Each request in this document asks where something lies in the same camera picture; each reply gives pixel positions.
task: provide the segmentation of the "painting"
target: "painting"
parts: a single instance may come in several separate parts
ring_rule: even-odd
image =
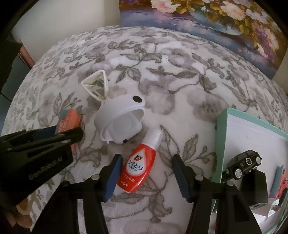
[[[119,6],[122,26],[159,27],[208,39],[270,79],[286,53],[280,28],[251,0],[119,0]]]

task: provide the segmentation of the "toy car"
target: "toy car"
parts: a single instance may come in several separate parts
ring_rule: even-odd
[[[262,158],[253,150],[247,150],[230,160],[227,169],[222,173],[222,182],[230,179],[239,180],[254,167],[261,165]]]

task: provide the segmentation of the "black dot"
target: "black dot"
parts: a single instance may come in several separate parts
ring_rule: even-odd
[[[134,96],[133,97],[133,100],[135,101],[135,102],[142,102],[142,98],[140,98],[139,96]]]
[[[69,184],[70,184],[69,181],[64,180],[64,181],[61,183],[61,186],[62,186],[62,187],[65,187],[65,186],[67,186],[67,185],[69,185]]]

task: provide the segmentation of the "white wall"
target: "white wall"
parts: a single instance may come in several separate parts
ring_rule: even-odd
[[[288,94],[288,50],[273,80]]]
[[[57,41],[120,23],[118,0],[39,0],[12,30],[36,62]]]

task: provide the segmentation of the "red bottle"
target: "red bottle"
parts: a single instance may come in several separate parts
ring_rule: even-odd
[[[146,180],[154,164],[156,150],[163,138],[160,129],[149,129],[141,144],[124,164],[118,186],[128,193],[137,191]]]

